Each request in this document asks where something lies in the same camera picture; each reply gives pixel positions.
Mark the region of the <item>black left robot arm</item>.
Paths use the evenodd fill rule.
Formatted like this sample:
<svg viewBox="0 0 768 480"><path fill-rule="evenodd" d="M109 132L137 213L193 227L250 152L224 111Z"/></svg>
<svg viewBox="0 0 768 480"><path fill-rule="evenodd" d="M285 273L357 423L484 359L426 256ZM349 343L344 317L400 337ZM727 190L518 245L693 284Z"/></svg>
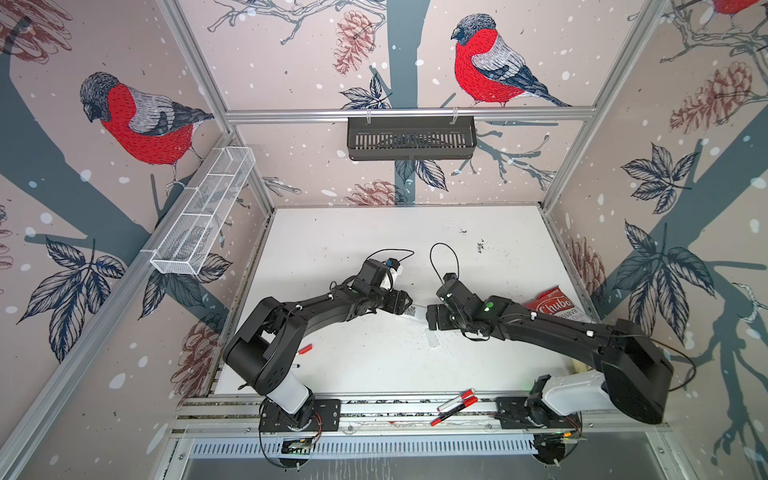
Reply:
<svg viewBox="0 0 768 480"><path fill-rule="evenodd" d="M223 350L224 363L258 394L303 426L314 414L314 393L291 373L304 337L328 326L384 312L401 315L413 300L395 288L402 262L366 259L360 271L319 296L297 302L263 298Z"/></svg>

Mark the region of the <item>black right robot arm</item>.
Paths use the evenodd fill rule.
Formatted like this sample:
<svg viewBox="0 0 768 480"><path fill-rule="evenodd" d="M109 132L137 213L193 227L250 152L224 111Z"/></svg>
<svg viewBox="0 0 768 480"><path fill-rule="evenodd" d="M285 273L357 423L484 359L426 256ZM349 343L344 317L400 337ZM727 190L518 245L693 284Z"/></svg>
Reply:
<svg viewBox="0 0 768 480"><path fill-rule="evenodd" d="M645 424L663 421L674 368L634 323L595 324L539 312L506 297L482 300L454 274L445 276L437 297L437 304L426 307L431 330L458 330L477 341L524 342L590 368L568 377L539 377L529 392L532 415L540 404L561 416L614 407Z"/></svg>

